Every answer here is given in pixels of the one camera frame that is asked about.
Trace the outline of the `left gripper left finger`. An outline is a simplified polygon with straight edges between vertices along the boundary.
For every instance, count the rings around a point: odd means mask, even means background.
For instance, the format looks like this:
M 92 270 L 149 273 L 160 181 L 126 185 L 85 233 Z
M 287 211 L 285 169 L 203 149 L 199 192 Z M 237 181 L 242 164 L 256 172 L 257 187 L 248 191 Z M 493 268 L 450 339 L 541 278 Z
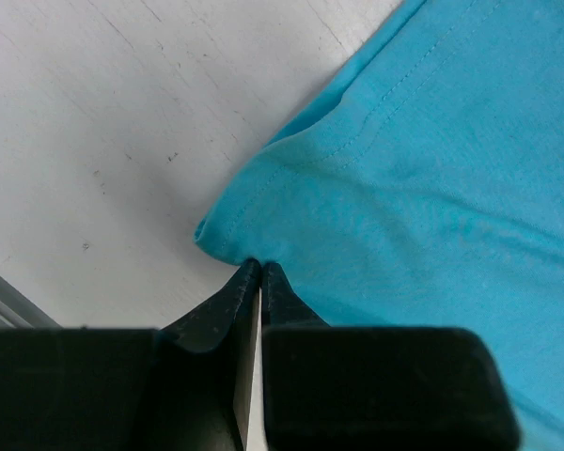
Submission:
M 261 267 L 154 328 L 0 328 L 0 450 L 244 450 Z

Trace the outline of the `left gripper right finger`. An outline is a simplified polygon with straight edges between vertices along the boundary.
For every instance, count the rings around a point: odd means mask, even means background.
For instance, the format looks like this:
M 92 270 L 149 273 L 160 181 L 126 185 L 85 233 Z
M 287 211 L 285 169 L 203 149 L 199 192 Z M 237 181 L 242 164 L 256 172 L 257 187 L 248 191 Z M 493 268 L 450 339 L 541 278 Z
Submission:
M 339 327 L 261 279 L 266 443 L 272 450 L 515 450 L 521 431 L 493 356 L 455 327 Z

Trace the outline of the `teal t shirt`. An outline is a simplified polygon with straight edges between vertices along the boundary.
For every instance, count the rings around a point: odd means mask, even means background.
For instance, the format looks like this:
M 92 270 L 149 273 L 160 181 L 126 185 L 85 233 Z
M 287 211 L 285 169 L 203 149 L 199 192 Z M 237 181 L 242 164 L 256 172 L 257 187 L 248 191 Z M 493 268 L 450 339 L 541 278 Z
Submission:
M 459 326 L 564 450 L 564 1 L 406 1 L 228 185 L 196 245 L 335 324 Z

